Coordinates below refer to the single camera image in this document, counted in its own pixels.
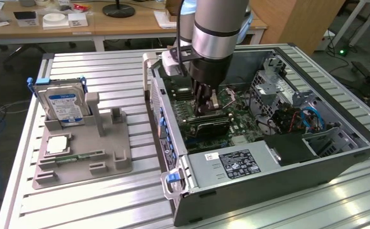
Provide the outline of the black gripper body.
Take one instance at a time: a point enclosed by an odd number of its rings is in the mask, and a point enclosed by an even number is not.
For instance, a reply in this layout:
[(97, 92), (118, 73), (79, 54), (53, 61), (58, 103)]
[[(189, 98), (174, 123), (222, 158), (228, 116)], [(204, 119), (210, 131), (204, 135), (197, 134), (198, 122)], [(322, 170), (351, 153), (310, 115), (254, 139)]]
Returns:
[(190, 76), (198, 83), (218, 87), (228, 76), (230, 64), (232, 56), (221, 60), (196, 59), (190, 64)]

